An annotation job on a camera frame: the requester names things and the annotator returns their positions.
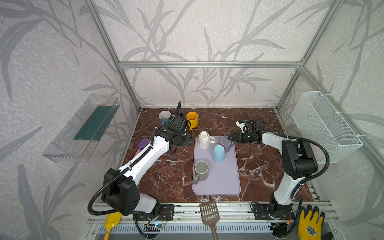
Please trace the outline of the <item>purple mug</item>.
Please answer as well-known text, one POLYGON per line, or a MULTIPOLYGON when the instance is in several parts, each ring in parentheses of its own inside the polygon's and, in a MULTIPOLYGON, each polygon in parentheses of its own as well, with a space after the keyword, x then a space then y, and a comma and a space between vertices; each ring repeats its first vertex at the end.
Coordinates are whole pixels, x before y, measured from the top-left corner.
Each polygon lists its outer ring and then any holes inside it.
POLYGON ((225 153, 228 153, 232 147, 237 145, 237 143, 231 141, 228 136, 221 136, 219 139, 219 145, 223 146, 225 153))

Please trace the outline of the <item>yellow mug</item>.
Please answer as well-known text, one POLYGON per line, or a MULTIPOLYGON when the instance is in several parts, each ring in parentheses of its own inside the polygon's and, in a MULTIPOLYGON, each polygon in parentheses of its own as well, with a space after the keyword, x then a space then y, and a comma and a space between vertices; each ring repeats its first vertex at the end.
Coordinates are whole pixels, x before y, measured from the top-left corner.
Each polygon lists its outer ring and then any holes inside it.
POLYGON ((187 119, 190 122, 190 130, 196 128, 198 126, 198 114, 196 112, 189 112, 187 114, 187 119))

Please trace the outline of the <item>teal patterned mug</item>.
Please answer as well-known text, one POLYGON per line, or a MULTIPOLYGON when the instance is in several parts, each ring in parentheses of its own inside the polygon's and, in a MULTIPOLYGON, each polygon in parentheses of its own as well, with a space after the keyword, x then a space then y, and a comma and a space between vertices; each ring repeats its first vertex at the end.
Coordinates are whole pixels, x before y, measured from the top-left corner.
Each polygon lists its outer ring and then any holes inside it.
POLYGON ((159 113, 159 119, 161 120, 162 126, 165 126, 170 122, 172 114, 169 111, 162 111, 159 113))

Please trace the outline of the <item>grey mug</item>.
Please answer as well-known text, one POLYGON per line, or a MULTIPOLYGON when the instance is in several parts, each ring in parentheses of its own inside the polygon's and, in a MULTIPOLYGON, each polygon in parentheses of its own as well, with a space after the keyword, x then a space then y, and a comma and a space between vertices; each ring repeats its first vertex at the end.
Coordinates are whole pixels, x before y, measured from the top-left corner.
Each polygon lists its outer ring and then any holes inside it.
POLYGON ((209 176, 209 164, 206 161, 196 162, 194 166, 194 173, 194 185, 197 185, 199 182, 206 181, 209 176))

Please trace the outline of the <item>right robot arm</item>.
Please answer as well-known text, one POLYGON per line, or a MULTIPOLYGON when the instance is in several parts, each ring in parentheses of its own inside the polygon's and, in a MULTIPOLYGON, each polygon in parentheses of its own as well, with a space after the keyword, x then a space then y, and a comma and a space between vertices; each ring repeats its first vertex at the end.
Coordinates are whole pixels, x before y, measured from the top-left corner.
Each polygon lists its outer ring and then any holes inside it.
POLYGON ((293 203, 299 201, 295 199, 295 195, 305 182, 325 173, 330 165, 330 155, 319 143, 274 132, 270 125, 262 120, 237 121, 236 125, 240 130, 229 134, 229 140, 241 144, 270 146, 279 150, 282 156, 284 176, 272 194, 269 204, 263 206, 271 218, 278 219, 284 213, 291 212, 293 203), (325 155, 326 163, 320 171, 312 145, 318 147, 325 155))

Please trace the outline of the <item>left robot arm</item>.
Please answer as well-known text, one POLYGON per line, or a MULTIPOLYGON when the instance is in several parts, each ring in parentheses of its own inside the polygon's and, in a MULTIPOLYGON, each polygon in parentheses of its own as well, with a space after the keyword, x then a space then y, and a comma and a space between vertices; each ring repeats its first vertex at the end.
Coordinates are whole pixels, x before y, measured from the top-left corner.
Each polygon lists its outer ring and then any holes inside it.
POLYGON ((141 194, 138 185, 152 165, 174 146, 190 147, 192 134, 190 121, 181 112, 176 112, 164 125, 156 127, 150 142, 127 164, 119 169, 109 169, 104 175, 103 186, 92 196, 88 212, 93 216, 120 213, 123 216, 142 213, 146 218, 160 214, 159 200, 141 194))

